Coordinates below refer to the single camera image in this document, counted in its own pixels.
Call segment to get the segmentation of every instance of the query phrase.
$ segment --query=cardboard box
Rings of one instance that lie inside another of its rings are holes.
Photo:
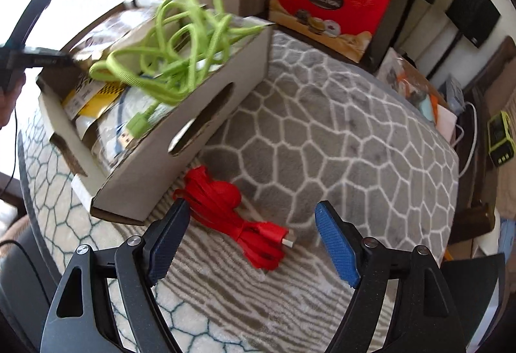
[[[69,51],[95,25],[117,12],[119,5],[85,28],[65,47]],[[185,169],[238,104],[268,71],[272,24],[254,18],[250,24],[266,28],[249,38],[218,71],[163,118],[148,135],[124,155],[106,176],[90,150],[81,142],[68,120],[61,101],[76,86],[79,68],[45,68],[38,75],[39,105],[45,132],[74,174],[72,188],[92,216],[112,222],[141,224],[174,180]],[[178,142],[174,139],[192,119],[195,121]]]
[[[358,63],[390,0],[270,0],[269,19]]]

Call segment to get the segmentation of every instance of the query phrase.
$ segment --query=red box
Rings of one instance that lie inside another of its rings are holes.
[[[269,19],[359,62],[390,0],[270,0]]]

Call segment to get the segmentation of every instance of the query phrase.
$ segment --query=usb connector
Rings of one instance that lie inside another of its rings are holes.
[[[127,122],[124,131],[118,137],[118,142],[126,149],[133,140],[140,139],[145,133],[152,128],[149,120],[142,113],[136,113],[135,116]]]
[[[292,248],[294,242],[296,242],[296,235],[294,234],[293,230],[289,229],[288,234],[286,234],[285,237],[281,240],[281,244]]]

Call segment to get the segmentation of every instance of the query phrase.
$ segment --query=black cable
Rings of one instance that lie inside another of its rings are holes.
[[[450,46],[446,49],[446,51],[443,53],[443,56],[439,59],[439,61],[435,64],[435,66],[432,68],[430,73],[427,75],[426,79],[430,81],[434,77],[434,75],[437,73],[439,68],[445,63],[445,61],[448,59],[448,56],[452,53],[453,49],[459,44],[460,39],[464,37],[464,34],[461,32],[457,32],[455,35],[455,38],[453,38],[453,41],[451,42]]]
[[[18,116],[16,114],[16,106],[15,106],[15,166],[12,167],[11,178],[9,179],[9,181],[7,181],[7,185],[4,187],[4,189],[0,193],[0,200],[2,200],[2,196],[5,194],[5,192],[9,188],[12,180],[15,177],[15,172],[16,172],[16,146],[17,146],[17,143],[18,143]]]
[[[30,267],[32,268],[34,274],[35,274],[35,277],[38,279],[38,282],[39,282],[39,285],[41,287],[41,290],[43,291],[43,295],[45,296],[45,300],[46,300],[46,303],[48,304],[48,307],[50,308],[50,299],[48,299],[48,296],[46,295],[46,291],[45,291],[45,287],[43,286],[43,282],[41,281],[41,278],[39,276],[39,273],[38,271],[36,270],[35,268],[35,265],[34,263],[32,262],[32,260],[30,259],[29,255],[27,254],[27,252],[25,251],[25,248],[23,248],[23,246],[18,242],[18,241],[15,241],[15,240],[5,240],[5,241],[0,241],[0,248],[3,247],[4,245],[8,245],[8,244],[14,244],[16,245],[20,250],[22,250],[22,253],[23,255],[25,255],[25,258],[27,259],[27,261],[29,262],[30,264]]]

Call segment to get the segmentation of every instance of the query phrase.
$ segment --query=red usb cable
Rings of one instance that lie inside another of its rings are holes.
[[[234,209],[242,195],[238,188],[226,181],[214,181],[205,166],[194,168],[185,175],[185,188],[174,192],[174,199],[182,197],[190,204],[190,213],[200,223],[233,238],[243,254],[256,268],[274,270],[284,257],[281,246],[289,233],[271,222],[242,219]]]

